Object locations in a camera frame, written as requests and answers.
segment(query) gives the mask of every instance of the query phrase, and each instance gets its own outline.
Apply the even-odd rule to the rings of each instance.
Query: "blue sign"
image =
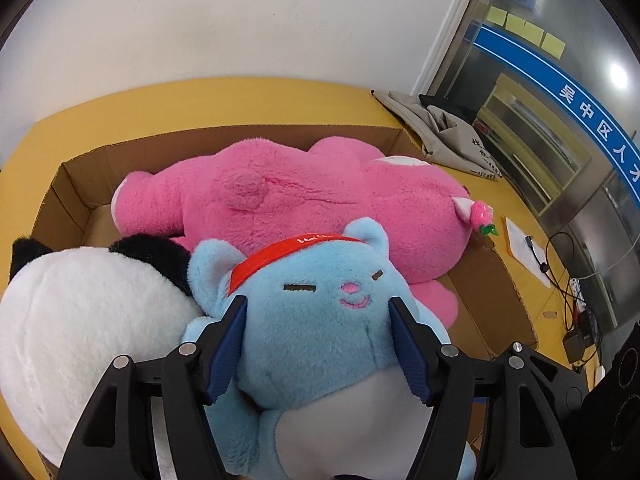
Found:
[[[620,125],[583,86],[528,46],[482,25],[474,46],[535,83],[596,142],[640,206],[640,153]]]

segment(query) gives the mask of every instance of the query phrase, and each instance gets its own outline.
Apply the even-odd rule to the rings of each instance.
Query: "blue gripper pad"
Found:
[[[238,370],[245,323],[246,300],[236,312],[220,342],[220,346],[218,346],[218,351],[211,360],[211,374],[209,386],[207,387],[207,397],[211,402],[216,402],[217,398],[226,392],[231,378]]]
[[[433,392],[428,382],[428,365],[422,358],[422,353],[414,341],[409,329],[393,303],[389,302],[391,316],[391,332],[394,338],[396,357],[402,368],[402,373],[409,384],[411,393],[424,404],[431,400]]]

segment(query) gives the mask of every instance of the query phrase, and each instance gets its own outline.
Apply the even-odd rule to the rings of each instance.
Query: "white and black plush toy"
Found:
[[[14,242],[0,301],[0,390],[55,466],[114,357],[164,357],[200,314],[189,260],[184,248],[149,235],[58,252],[30,238]],[[152,410],[162,478],[175,478],[161,404]]]

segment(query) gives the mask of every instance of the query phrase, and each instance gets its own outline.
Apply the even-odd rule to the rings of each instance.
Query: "cardboard flap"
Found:
[[[71,219],[79,228],[84,230],[89,219],[89,210],[80,200],[64,166],[60,165],[58,168],[51,187]]]
[[[42,200],[31,236],[54,251],[78,247],[82,243],[82,229],[66,211],[53,187]]]
[[[120,239],[120,233],[111,217],[111,205],[101,205],[89,216],[82,245],[88,247],[109,247]]]
[[[438,281],[458,298],[458,317],[448,330],[451,342],[469,357],[489,359],[491,353],[487,348],[487,344],[478,330],[478,326],[471,316],[469,309],[466,307],[465,302],[460,297],[456,286],[451,281],[450,276],[445,274],[438,278]]]
[[[482,238],[471,237],[448,275],[494,355],[514,341],[535,349],[536,333],[516,286],[500,256]]]

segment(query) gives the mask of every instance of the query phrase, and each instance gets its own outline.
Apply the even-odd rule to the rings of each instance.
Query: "paper sheet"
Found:
[[[522,37],[525,40],[533,43],[535,46],[540,46],[540,41],[542,41],[542,35],[544,33],[545,31],[542,30],[537,25],[534,25],[533,23],[525,22],[524,34],[522,35]]]
[[[504,28],[518,36],[524,36],[524,23],[525,21],[521,17],[516,16],[515,14],[508,14],[507,24]]]
[[[505,218],[505,224],[507,228],[507,237],[509,239],[509,249],[511,255],[521,264],[523,264],[531,274],[533,274],[543,283],[543,285],[545,285],[547,288],[550,288],[551,282],[549,281],[548,277],[540,270],[540,265],[536,261],[535,256],[527,245],[527,241],[525,240],[527,235],[524,234],[524,232],[522,232],[521,229],[508,218]],[[537,245],[535,241],[533,242],[533,250],[536,251],[538,260],[541,263],[544,262],[545,251],[540,248],[540,246]]]
[[[546,50],[549,54],[560,59],[564,52],[565,43],[562,40],[558,40],[553,34],[547,33],[545,40],[542,42],[542,49]]]
[[[507,11],[499,9],[498,7],[489,8],[489,13],[486,16],[488,22],[495,23],[496,25],[503,26],[504,20],[507,19]]]

